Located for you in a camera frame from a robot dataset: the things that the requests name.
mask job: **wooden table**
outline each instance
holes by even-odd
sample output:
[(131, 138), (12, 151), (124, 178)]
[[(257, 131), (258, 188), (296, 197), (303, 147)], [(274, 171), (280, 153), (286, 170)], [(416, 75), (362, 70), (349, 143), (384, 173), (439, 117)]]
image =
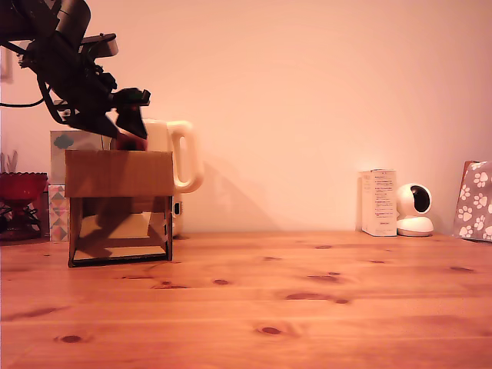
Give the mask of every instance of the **wooden table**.
[(172, 262), (2, 253), (2, 369), (492, 367), (492, 245), (196, 234)]

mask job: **open cardboard box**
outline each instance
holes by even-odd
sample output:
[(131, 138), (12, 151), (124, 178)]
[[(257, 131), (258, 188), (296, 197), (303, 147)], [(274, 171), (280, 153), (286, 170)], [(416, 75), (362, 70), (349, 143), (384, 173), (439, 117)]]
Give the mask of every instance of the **open cardboard box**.
[(68, 266), (172, 259), (172, 153), (65, 152)]

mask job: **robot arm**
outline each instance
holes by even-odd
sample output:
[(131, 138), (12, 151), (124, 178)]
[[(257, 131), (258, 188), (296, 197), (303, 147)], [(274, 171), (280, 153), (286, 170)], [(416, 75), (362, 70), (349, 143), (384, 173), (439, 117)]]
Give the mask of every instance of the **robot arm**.
[[(84, 0), (0, 0), (0, 46), (19, 54), (21, 68), (36, 75), (46, 107), (61, 124), (112, 138), (116, 126), (146, 139), (140, 107), (150, 92), (117, 88), (95, 64), (118, 53), (116, 35), (84, 38), (91, 12)], [(29, 40), (23, 49), (13, 41)], [(61, 100), (53, 102), (51, 89)], [(106, 113), (116, 109), (116, 126)], [(58, 113), (65, 111), (63, 117)]]

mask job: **paw print bag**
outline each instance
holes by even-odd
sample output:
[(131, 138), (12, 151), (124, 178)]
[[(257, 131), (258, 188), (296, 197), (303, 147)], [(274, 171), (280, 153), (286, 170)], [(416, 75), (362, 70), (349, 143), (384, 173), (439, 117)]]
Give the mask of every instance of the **paw print bag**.
[(492, 241), (492, 161), (467, 166), (454, 215), (453, 236)]

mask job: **white security camera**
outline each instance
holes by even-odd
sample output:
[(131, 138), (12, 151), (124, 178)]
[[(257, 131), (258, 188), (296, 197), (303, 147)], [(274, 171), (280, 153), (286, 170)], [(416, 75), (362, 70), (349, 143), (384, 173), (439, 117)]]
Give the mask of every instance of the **white security camera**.
[(421, 184), (404, 184), (397, 190), (397, 233), (402, 236), (430, 236), (432, 221), (423, 215), (432, 205), (431, 192)]

